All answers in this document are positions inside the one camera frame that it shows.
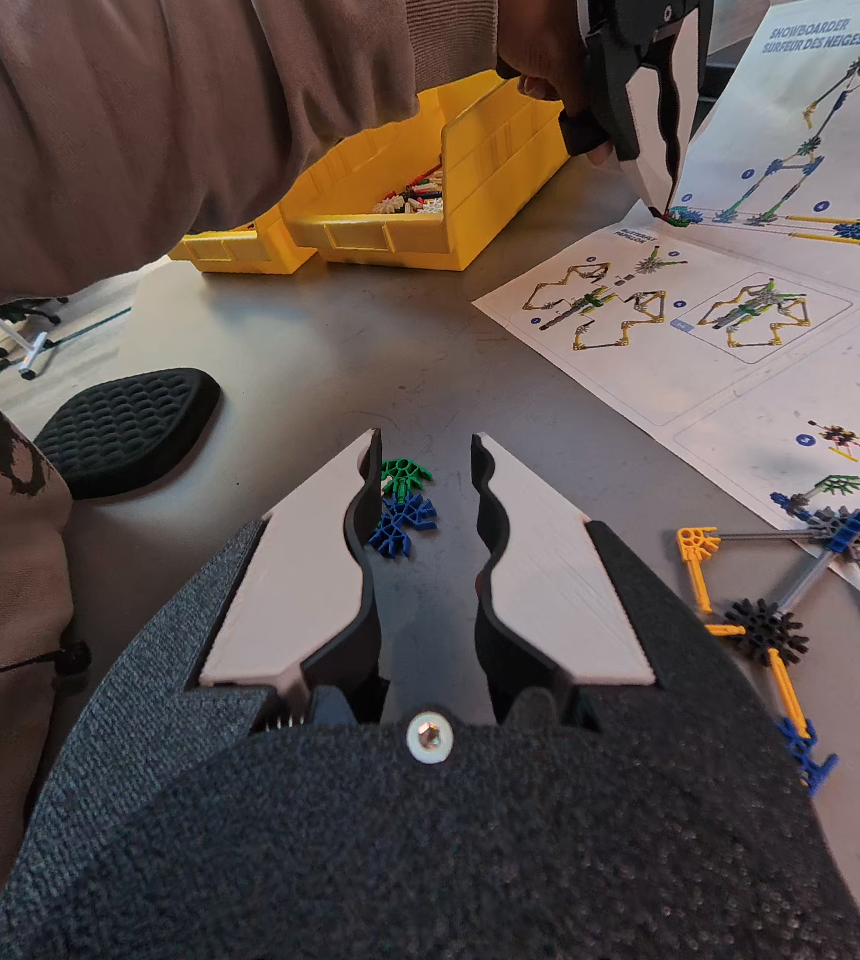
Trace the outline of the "person's left hand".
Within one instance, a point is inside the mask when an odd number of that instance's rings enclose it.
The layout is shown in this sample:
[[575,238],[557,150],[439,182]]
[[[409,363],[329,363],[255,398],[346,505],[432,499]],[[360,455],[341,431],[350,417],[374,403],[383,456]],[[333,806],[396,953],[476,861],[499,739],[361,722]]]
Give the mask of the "person's left hand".
[[576,2],[498,1],[496,53],[519,74],[523,94],[559,102],[568,119],[588,109]]

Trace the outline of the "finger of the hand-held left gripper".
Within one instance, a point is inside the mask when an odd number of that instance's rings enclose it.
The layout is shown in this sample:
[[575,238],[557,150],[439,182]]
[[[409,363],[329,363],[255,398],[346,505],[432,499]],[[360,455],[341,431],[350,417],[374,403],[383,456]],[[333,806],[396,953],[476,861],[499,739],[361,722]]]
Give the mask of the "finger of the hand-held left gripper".
[[672,124],[675,159],[672,161],[673,191],[679,184],[692,134],[699,101],[712,6],[687,6],[678,22],[672,45],[672,87],[676,104],[676,119]]
[[667,216],[680,176],[678,122],[671,119],[670,132],[660,126],[662,86],[658,71],[640,66],[627,83],[630,118],[637,140],[637,153],[621,159],[621,171],[637,196],[656,218]]

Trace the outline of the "pile of toy pieces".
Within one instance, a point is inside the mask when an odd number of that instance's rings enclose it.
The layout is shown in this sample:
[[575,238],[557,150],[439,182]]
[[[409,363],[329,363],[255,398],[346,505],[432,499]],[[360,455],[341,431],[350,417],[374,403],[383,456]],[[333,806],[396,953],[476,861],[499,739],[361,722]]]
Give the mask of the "pile of toy pieces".
[[443,169],[440,164],[389,193],[373,206],[375,215],[441,214],[444,210]]

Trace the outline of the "yellow plastic bin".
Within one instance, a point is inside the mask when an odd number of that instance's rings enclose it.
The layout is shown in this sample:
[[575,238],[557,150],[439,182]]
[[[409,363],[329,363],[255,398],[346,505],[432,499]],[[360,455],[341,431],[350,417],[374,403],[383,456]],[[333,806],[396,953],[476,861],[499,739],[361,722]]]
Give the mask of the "yellow plastic bin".
[[190,262],[201,273],[290,276],[317,250],[298,246],[279,205],[232,230],[185,235],[169,252],[173,261]]
[[[460,271],[568,160],[554,102],[489,70],[419,95],[417,114],[344,139],[280,202],[293,240],[330,262]],[[374,213],[441,167],[443,207]]]

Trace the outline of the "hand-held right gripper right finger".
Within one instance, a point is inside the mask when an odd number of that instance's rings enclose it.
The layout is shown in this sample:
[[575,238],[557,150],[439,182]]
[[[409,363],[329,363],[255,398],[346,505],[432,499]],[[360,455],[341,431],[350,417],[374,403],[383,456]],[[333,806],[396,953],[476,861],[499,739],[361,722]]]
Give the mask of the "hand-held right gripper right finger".
[[480,496],[478,652],[498,687],[655,684],[590,535],[590,517],[486,433],[471,441]]

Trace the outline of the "colourful toy rod figure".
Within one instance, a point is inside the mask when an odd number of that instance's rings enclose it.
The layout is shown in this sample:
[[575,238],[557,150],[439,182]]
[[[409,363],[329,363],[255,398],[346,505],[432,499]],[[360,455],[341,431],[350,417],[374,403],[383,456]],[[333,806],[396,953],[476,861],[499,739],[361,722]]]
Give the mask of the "colourful toy rod figure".
[[[796,763],[796,773],[809,797],[814,797],[839,759],[831,753],[823,761],[813,756],[818,737],[806,716],[788,672],[808,651],[808,638],[801,633],[796,615],[803,599],[833,568],[849,567],[860,574],[860,476],[829,474],[809,490],[786,494],[774,491],[770,498],[796,526],[759,533],[724,532],[712,525],[676,530],[676,548],[687,570],[698,614],[713,637],[729,641],[749,661],[765,667],[783,709],[776,726],[785,748]],[[723,612],[716,623],[704,578],[703,565],[724,543],[761,541],[794,542],[815,549],[811,564],[779,599],[742,599]]]

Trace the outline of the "black earphone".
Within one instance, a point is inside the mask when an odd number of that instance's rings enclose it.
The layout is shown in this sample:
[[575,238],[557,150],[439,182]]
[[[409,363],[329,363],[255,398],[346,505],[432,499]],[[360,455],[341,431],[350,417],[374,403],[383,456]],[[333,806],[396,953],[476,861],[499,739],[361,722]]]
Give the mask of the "black earphone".
[[0,675],[29,666],[52,665],[57,676],[71,677],[88,671],[92,654],[88,644],[76,641],[43,654],[0,665]]

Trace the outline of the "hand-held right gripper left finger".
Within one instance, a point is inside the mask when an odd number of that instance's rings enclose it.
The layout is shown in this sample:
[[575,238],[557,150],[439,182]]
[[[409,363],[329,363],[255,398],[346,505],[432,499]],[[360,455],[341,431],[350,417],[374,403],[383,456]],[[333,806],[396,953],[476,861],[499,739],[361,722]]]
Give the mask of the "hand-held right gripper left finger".
[[380,654],[364,546],[381,510],[366,430],[274,505],[201,667],[203,687],[359,687]]

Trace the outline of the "white instruction sheet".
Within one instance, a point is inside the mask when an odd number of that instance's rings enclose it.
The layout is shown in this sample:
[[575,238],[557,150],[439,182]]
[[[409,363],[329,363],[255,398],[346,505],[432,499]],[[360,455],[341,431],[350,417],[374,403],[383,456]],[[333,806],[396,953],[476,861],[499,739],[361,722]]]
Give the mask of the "white instruction sheet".
[[860,2],[772,6],[636,206],[474,303],[766,522],[860,507]]

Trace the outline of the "office chair base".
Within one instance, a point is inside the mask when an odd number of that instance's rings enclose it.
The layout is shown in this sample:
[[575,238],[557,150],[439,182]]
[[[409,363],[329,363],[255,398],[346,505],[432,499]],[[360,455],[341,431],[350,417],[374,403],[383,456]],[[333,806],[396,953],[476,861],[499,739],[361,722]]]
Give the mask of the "office chair base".
[[40,354],[54,347],[52,330],[62,323],[50,307],[65,306],[68,302],[62,296],[30,297],[0,304],[0,362],[10,364],[11,354],[16,353],[19,376],[34,379],[34,364]]

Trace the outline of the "blue snowflake toy connector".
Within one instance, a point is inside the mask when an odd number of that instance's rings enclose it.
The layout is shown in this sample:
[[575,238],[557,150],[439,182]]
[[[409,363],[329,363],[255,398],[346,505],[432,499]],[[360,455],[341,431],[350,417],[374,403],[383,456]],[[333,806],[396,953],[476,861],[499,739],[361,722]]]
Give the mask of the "blue snowflake toy connector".
[[381,556],[395,559],[399,555],[410,558],[412,554],[411,531],[435,530],[436,509],[432,501],[422,494],[410,491],[403,502],[395,495],[381,497],[381,515],[368,544]]

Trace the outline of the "grey desk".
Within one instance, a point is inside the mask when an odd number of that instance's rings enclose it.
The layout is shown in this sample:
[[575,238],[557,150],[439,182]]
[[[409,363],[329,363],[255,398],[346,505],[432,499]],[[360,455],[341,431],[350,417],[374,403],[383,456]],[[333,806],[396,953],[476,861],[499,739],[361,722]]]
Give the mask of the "grey desk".
[[476,661],[470,438],[493,436],[614,532],[680,596],[673,534],[689,524],[764,529],[760,518],[610,409],[473,300],[628,210],[616,174],[570,161],[464,272],[308,263],[290,277],[204,275],[167,262],[132,310],[84,337],[80,385],[172,367],[224,390],[194,459],[129,498],[76,504],[68,527],[76,634],[93,651],[76,717],[125,646],[246,522],[365,429],[385,455],[434,474],[436,532],[412,558],[373,558],[390,678],[386,722],[426,703],[492,723]]

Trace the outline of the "green fan toy connector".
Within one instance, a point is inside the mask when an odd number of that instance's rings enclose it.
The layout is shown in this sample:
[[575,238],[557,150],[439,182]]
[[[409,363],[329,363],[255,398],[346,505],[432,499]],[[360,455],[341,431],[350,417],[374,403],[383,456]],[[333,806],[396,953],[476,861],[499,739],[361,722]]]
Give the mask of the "green fan toy connector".
[[392,494],[395,483],[408,481],[411,492],[420,493],[424,489],[424,482],[432,482],[433,474],[410,458],[397,458],[381,462],[381,493],[385,498],[394,502]]

